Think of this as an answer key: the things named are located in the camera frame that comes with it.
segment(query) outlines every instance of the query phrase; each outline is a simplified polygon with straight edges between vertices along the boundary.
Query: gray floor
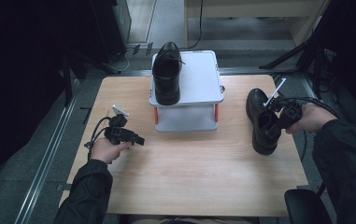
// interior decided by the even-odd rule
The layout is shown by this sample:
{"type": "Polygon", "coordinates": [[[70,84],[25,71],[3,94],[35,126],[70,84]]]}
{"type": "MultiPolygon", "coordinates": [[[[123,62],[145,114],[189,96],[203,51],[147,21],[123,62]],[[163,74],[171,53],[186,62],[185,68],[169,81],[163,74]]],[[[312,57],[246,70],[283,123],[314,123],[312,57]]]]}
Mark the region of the gray floor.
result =
{"type": "MultiPolygon", "coordinates": [[[[182,3],[183,1],[174,0],[157,1],[149,36],[149,43],[153,42],[153,51],[149,55],[146,55],[144,50],[140,50],[136,55],[132,55],[131,52],[128,53],[129,66],[122,72],[123,75],[149,75],[151,55],[156,53],[157,49],[167,41],[174,41],[179,46],[184,46],[182,3]]],[[[196,19],[191,19],[189,22],[190,44],[195,43],[198,36],[197,22],[196,19]]],[[[276,59],[287,50],[293,49],[294,44],[279,18],[206,19],[203,20],[203,40],[199,43],[198,48],[214,50],[222,74],[231,75],[234,71],[246,74],[258,73],[258,65],[276,59]],[[240,29],[230,29],[229,27],[240,27],[240,29]]],[[[297,57],[292,58],[279,68],[286,70],[292,68],[296,60],[297,57]]],[[[124,59],[113,64],[117,68],[124,68],[126,65],[127,61],[124,59]]],[[[70,119],[66,123],[64,134],[52,158],[50,170],[44,183],[40,186],[41,191],[34,203],[33,212],[28,214],[24,223],[51,223],[53,221],[62,195],[59,187],[67,179],[86,125],[83,121],[87,115],[87,110],[80,108],[93,106],[93,101],[104,76],[105,74],[94,69],[91,70],[88,78],[82,81],[76,95],[76,103],[72,107],[70,119]]],[[[307,95],[301,77],[289,77],[288,83],[281,91],[288,96],[307,95]]],[[[32,184],[43,156],[49,148],[55,127],[60,116],[64,113],[63,104],[64,96],[61,95],[49,114],[42,120],[29,144],[12,156],[1,169],[0,223],[14,223],[19,215],[26,193],[32,184]]],[[[300,154],[305,145],[304,139],[303,133],[294,136],[300,154]]],[[[306,188],[316,190],[320,185],[320,177],[311,158],[312,134],[307,134],[306,147],[303,165],[310,184],[306,188]]],[[[327,193],[323,194],[322,199],[325,201],[332,218],[335,219],[327,193]]],[[[117,216],[107,216],[105,223],[117,223],[117,216]]],[[[261,223],[289,223],[289,220],[286,217],[279,220],[275,217],[265,217],[261,218],[261,223]]]]}

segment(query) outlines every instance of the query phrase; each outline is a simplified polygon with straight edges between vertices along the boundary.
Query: black tripod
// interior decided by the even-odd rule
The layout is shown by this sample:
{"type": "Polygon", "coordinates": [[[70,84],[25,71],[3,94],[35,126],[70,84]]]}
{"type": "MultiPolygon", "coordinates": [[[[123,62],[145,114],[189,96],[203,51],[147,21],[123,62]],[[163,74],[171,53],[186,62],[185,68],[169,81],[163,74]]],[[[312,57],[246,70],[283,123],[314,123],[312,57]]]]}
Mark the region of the black tripod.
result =
{"type": "Polygon", "coordinates": [[[315,28],[314,33],[311,37],[300,44],[296,48],[290,50],[286,54],[277,58],[271,63],[266,65],[259,66],[260,69],[270,69],[278,66],[279,64],[287,61],[291,57],[296,54],[303,52],[300,56],[299,60],[296,63],[296,71],[302,72],[306,71],[308,67],[311,65],[312,61],[314,61],[314,83],[313,83],[313,91],[317,95],[318,99],[320,99],[320,73],[322,69],[322,55],[324,51],[324,40],[330,38],[328,28],[330,26],[330,19],[335,14],[335,10],[338,6],[339,0],[332,0],[329,3],[329,6],[326,8],[322,18],[320,19],[319,24],[315,28]]]}

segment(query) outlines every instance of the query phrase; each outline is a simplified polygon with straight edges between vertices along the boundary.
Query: table surface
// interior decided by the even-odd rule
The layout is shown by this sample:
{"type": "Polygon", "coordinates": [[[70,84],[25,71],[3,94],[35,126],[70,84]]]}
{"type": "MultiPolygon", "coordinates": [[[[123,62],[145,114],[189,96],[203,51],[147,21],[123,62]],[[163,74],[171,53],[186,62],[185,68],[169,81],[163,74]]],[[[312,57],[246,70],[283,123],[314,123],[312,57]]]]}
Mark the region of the table surface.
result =
{"type": "Polygon", "coordinates": [[[125,128],[146,142],[124,150],[108,166],[114,177],[109,213],[286,217],[284,192],[307,185],[292,136],[282,132],[269,156],[256,153],[245,112],[249,91],[259,88],[269,95],[274,82],[256,75],[222,76],[221,83],[225,93],[216,131],[158,133],[149,104],[150,76],[105,78],[67,182],[87,160],[83,145],[96,123],[114,116],[112,106],[117,105],[130,115],[125,128]]]}

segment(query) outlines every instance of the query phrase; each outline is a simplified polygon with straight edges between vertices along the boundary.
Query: black sleeve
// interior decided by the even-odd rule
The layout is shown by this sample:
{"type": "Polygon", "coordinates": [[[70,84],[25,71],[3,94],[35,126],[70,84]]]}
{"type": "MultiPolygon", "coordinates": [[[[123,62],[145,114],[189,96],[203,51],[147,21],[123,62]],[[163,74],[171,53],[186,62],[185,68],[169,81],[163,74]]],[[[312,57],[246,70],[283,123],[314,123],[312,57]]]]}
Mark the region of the black sleeve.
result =
{"type": "Polygon", "coordinates": [[[107,165],[89,160],[78,170],[69,197],[62,203],[54,223],[102,223],[112,183],[107,165]]]}
{"type": "Polygon", "coordinates": [[[337,223],[356,223],[356,125],[338,119],[327,122],[314,139],[313,156],[337,223]]]}

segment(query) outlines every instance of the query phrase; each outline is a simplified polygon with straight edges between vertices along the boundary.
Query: person's left hand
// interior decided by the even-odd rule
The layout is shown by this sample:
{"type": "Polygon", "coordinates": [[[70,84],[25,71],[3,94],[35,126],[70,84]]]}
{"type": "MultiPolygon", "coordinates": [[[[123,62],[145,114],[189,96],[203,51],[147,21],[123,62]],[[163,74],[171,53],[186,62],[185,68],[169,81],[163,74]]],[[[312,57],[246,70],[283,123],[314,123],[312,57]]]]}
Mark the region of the person's left hand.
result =
{"type": "Polygon", "coordinates": [[[96,140],[95,144],[93,144],[91,159],[111,164],[120,156],[121,151],[129,148],[131,145],[131,142],[123,142],[119,145],[113,145],[107,138],[99,138],[96,140]]]}

